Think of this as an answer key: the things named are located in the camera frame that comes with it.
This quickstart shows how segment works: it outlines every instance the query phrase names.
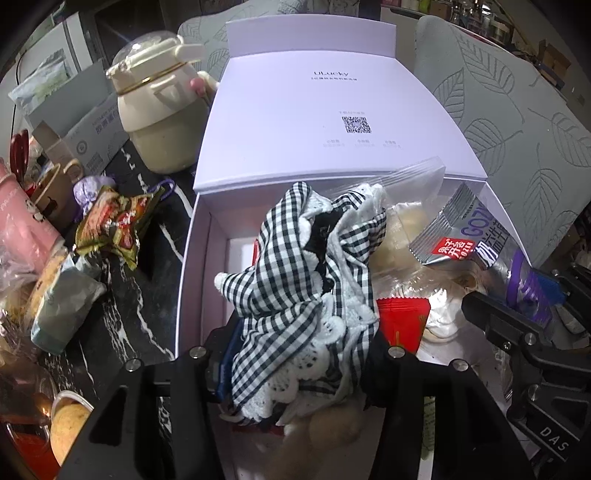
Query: qr code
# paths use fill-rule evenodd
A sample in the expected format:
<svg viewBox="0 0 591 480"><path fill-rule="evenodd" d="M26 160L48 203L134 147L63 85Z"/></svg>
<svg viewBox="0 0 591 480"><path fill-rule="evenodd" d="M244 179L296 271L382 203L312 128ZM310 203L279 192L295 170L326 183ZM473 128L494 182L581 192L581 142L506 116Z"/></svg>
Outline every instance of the qr code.
<svg viewBox="0 0 591 480"><path fill-rule="evenodd" d="M364 116L344 116L343 123L348 134L370 134L368 120Z"/></svg>

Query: silver snack package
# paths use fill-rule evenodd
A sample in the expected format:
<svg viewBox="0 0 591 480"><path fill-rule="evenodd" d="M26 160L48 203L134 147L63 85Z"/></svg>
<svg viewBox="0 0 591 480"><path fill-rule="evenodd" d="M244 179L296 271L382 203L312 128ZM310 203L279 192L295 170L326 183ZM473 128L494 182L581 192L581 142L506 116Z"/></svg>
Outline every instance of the silver snack package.
<svg viewBox="0 0 591 480"><path fill-rule="evenodd" d="M466 184L408 247L422 265L476 272L490 296L540 326L552 319L550 304L519 245Z"/></svg>

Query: white box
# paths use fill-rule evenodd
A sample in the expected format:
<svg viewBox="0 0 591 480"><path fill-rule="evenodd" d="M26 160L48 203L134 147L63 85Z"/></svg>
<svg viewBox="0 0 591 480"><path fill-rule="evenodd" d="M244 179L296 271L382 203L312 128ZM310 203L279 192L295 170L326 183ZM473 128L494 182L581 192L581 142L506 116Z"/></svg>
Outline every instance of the white box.
<svg viewBox="0 0 591 480"><path fill-rule="evenodd" d="M63 166L77 158L85 175L98 175L128 139L119 118L117 95L111 93L45 153L53 163Z"/></svg>
<svg viewBox="0 0 591 480"><path fill-rule="evenodd" d="M451 196L466 182L518 239L456 124L394 58L394 25L337 15L280 15L226 27L230 60L194 181L177 356L225 324L231 312L214 276L250 265L266 213L294 181L305 180L322 192L440 157L446 165L440 193ZM371 133L348 133L343 116L364 117ZM363 434L368 436L347 447L347 455L325 462L316 478L368 477L383 412L368 415L371 427ZM253 446L254 437L232 435L227 425L212 422L226 477L262 479L256 463L264 455Z"/></svg>
<svg viewBox="0 0 591 480"><path fill-rule="evenodd" d="M25 119L53 163L65 166L77 158L86 175L102 172L129 139L101 61L73 76Z"/></svg>

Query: beige water bottle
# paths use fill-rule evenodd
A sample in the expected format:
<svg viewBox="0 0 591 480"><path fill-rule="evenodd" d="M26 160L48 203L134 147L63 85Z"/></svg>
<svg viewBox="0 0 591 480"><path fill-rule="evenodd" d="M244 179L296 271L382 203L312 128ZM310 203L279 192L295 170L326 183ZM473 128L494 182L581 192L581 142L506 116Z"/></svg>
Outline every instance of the beige water bottle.
<svg viewBox="0 0 591 480"><path fill-rule="evenodd" d="M197 160L209 107L189 86L197 77L190 62L202 56L202 45L159 31L130 42L106 72L119 96L123 128L156 173L180 171Z"/></svg>

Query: light blue package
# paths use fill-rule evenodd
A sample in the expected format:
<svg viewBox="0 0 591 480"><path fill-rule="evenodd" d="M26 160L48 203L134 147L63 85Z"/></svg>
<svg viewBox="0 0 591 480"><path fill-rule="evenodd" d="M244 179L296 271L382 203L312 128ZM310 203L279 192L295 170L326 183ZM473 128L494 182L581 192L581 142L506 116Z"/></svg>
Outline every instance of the light blue package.
<svg viewBox="0 0 591 480"><path fill-rule="evenodd" d="M47 289L31 328L31 341L40 349L59 355L84 322L92 304L106 287L99 278L100 254L69 254L53 284Z"/></svg>

